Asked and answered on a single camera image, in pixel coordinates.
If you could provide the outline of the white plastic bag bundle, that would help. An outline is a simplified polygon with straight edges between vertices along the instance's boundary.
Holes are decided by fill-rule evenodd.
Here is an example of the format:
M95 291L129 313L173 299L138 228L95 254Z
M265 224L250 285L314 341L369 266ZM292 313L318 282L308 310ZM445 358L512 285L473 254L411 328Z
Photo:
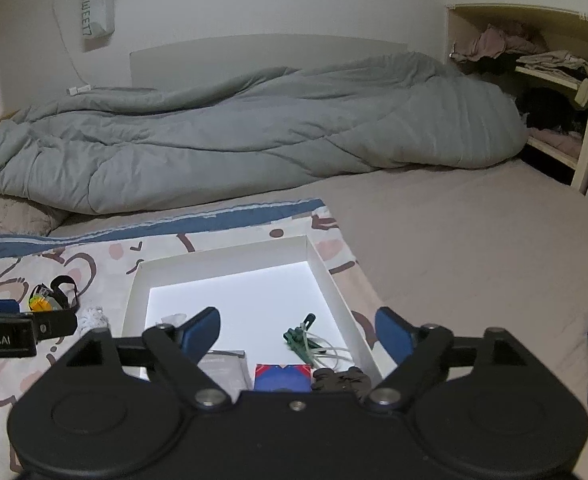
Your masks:
M160 318L157 326L163 330L173 330L174 328L180 327L185 322L187 322L187 316L184 313L175 313Z

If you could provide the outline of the grey toilet seat cushion packet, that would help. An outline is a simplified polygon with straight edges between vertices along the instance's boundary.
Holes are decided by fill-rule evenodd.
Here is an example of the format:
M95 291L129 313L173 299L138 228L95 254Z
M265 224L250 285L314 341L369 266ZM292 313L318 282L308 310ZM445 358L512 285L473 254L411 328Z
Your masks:
M199 361L198 367L232 398L253 388L243 350L209 351Z

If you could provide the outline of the black claw hair clip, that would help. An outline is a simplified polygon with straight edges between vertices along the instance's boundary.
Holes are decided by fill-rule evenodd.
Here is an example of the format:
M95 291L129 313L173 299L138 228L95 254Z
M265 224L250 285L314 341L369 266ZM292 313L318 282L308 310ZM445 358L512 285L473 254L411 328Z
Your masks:
M362 402L371 389L370 377L356 366L351 366L344 372L335 372L324 367L315 370L312 374L311 391L314 393L350 393Z

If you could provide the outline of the yellow headlamp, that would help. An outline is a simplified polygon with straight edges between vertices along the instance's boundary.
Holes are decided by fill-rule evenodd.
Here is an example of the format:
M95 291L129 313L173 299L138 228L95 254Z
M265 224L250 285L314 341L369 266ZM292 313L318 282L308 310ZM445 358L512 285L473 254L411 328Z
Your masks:
M62 290L62 285L71 287L72 298ZM79 308L78 286L69 275L59 275L51 281L50 285L39 284L33 287L28 300L31 312L72 311Z

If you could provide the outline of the white shallow cardboard box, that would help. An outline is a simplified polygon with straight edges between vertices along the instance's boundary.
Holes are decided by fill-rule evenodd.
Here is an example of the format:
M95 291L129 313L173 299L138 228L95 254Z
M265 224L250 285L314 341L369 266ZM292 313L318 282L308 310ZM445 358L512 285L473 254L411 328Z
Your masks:
M346 296L307 236L267 240L144 262L133 280L121 333L137 336L171 315L191 318L207 307L220 313L215 349L242 350L247 365L294 365L283 338L308 314L311 335L329 355L327 366L357 365L372 382L390 369L372 347Z

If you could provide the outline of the white patterned rolled cloth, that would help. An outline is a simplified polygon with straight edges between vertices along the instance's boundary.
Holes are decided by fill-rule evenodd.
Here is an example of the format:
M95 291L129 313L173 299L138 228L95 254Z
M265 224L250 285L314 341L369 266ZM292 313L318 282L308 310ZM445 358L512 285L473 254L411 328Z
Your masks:
M102 307L81 307L77 319L80 338L91 330L103 330L103 328L109 327L108 317Z

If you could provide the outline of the red blue card pack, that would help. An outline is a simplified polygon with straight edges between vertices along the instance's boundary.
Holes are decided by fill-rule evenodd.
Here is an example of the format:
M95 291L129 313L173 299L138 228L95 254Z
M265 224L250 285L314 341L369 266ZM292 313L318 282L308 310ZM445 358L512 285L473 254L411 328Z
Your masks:
M312 370L307 364L258 364L255 368L254 390L261 392L311 391Z

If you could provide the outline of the cartoon bear print cloth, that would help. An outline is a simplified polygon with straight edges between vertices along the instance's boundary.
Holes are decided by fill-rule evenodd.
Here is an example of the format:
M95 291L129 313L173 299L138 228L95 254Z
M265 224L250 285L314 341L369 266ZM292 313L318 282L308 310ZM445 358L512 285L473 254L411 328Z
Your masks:
M0 235L0 299L13 299L25 308L36 286L68 275L76 283L70 296L80 301L81 330L102 321L118 330L134 275L144 262L295 236L309 238L346 300L375 362L389 364L373 328L379 297L322 200L191 212L81 235ZM20 471L6 436L10 408L75 340L43 341L30 358L0 358L0 479L14 478Z

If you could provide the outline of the beige fleece blanket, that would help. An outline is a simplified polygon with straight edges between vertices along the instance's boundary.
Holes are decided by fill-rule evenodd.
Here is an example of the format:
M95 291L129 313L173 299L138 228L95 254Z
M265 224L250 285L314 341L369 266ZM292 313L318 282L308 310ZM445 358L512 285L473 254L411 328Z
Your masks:
M68 216L67 211L0 196L0 234L44 236Z

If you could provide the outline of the grey duvet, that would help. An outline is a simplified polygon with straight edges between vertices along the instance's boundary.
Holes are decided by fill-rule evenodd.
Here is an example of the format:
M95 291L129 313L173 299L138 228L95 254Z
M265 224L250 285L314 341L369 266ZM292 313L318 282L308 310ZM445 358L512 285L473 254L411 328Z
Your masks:
M499 87L403 52L27 107L0 123L0 195L88 216L167 210L407 165L483 169L527 139Z

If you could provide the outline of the grey headboard panel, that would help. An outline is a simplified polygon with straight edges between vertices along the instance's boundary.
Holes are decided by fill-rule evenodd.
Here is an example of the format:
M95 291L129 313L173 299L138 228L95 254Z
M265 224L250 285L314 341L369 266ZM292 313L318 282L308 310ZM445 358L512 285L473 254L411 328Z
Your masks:
M214 84L263 68L307 70L401 53L406 44L357 37L259 34L201 38L130 54L134 87L163 91Z

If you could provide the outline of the pink clothes pile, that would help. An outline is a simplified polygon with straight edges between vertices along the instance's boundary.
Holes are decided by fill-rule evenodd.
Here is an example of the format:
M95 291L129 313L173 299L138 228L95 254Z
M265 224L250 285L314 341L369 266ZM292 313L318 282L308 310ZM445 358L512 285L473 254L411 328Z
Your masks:
M449 58L457 63L478 62L503 54L534 55L548 50L546 40L536 28L518 22L504 28L489 24L461 50L453 44Z

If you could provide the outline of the beige folded clothes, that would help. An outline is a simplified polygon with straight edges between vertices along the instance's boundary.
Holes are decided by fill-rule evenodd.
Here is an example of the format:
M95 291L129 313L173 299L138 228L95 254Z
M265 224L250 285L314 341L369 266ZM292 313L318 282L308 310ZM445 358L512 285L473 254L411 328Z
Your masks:
M570 51L523 55L516 61L515 72L573 90L576 104L588 106L588 61Z

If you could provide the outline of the wall niche shelf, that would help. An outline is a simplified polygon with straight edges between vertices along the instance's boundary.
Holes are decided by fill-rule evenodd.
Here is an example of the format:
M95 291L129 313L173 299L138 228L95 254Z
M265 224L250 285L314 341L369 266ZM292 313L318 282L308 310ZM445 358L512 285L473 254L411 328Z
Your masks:
M454 3L448 8L451 52L480 36L489 24L536 28L548 51L567 50L588 61L588 14L509 3ZM454 63L463 73L499 86L515 101L529 133L522 156L544 174L585 193L588 188L588 106L574 101L573 90L515 72L523 55L503 54L478 62Z

